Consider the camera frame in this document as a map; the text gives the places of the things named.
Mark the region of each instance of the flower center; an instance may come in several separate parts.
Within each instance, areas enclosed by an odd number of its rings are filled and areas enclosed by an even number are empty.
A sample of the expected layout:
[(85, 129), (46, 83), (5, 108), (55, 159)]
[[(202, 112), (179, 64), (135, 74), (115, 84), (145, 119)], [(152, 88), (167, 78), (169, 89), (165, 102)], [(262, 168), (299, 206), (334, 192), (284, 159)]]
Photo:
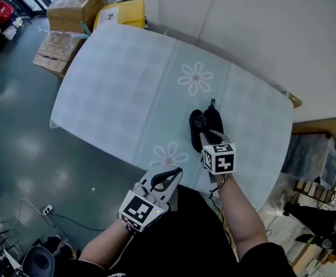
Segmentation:
[(171, 158), (166, 158), (165, 165), (172, 165), (173, 161)]

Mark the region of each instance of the white label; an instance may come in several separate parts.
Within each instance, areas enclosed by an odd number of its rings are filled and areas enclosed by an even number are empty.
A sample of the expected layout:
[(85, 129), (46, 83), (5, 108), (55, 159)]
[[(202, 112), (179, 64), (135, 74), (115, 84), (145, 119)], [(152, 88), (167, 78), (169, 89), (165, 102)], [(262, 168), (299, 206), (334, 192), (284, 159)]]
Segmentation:
[(97, 25), (101, 25), (105, 22), (117, 24), (118, 14), (119, 14), (119, 6), (100, 11), (99, 21), (97, 22)]

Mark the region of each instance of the black sleeve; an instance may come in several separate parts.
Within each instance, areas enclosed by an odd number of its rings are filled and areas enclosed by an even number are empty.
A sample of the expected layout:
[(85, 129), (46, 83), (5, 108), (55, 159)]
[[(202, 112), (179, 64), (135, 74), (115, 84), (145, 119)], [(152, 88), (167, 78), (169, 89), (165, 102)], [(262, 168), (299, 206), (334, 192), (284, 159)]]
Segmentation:
[(86, 261), (70, 261), (64, 273), (66, 273), (67, 276), (106, 276), (106, 273), (99, 266), (87, 263)]
[(296, 277), (283, 248), (274, 243), (251, 248), (241, 259), (240, 267), (244, 276)]

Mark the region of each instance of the forearm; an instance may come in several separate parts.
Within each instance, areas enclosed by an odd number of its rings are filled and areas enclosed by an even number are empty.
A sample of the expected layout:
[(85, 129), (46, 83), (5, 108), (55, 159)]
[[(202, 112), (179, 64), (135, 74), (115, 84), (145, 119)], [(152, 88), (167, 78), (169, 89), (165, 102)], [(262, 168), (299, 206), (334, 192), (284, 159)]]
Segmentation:
[[(221, 181), (222, 176), (218, 175), (217, 183)], [(241, 259), (252, 247), (267, 242), (264, 224), (233, 176), (229, 175), (218, 192)]]
[(98, 265), (107, 270), (117, 260), (130, 237), (130, 233), (122, 222), (116, 220), (109, 228), (87, 244), (79, 260)]

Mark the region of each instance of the white flower pattern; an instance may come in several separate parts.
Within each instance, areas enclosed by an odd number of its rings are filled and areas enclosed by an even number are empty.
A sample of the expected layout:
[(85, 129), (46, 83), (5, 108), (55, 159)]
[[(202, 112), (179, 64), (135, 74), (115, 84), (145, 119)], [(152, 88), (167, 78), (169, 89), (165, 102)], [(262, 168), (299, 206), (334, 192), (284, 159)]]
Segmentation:
[(178, 145), (176, 141), (171, 141), (168, 144), (167, 151), (165, 151), (161, 146), (156, 145), (153, 147), (152, 152), (158, 158), (158, 160), (151, 161), (149, 168), (155, 169), (161, 166), (178, 166), (178, 164), (186, 162), (188, 160), (188, 154), (177, 154), (177, 150)]
[(192, 69), (188, 65), (182, 66), (182, 71), (185, 76), (178, 78), (179, 85), (189, 85), (188, 93), (190, 95), (195, 95), (198, 92), (198, 88), (204, 92), (210, 92), (211, 87), (206, 81), (213, 78), (212, 72), (203, 72), (202, 62), (196, 62), (194, 68)]

